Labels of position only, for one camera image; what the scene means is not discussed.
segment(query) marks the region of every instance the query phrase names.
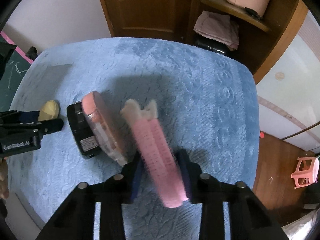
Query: folded cloth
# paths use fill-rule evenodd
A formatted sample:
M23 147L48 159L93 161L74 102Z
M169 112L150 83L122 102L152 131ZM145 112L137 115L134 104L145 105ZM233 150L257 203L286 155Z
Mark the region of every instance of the folded cloth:
M238 49L238 25L229 15L203 11L193 30L212 40L226 44L230 50Z

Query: wooden door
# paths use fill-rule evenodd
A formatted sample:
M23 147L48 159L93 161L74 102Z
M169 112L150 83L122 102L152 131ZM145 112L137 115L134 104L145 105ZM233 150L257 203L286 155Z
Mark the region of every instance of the wooden door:
M114 37L183 42L191 0L100 0Z

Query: white label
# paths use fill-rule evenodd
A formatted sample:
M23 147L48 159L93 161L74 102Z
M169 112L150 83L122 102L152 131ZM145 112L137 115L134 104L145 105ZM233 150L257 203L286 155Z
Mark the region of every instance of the white label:
M83 151L87 152L98 146L96 138L94 136L88 137L80 141Z

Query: yellow object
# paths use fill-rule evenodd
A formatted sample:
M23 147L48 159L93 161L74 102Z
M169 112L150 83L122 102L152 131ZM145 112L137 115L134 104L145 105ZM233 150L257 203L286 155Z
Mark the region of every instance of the yellow object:
M52 120L56 119L59 116L59 105L50 100L46 102L40 109L38 121Z

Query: wooden floor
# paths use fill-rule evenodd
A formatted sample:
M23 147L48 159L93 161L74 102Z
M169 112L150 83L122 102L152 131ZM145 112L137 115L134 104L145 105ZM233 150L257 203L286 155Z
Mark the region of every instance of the wooden floor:
M281 225L301 217L305 188L294 189L290 175L298 157L314 156L300 148L265 134L260 138L259 158L253 192Z

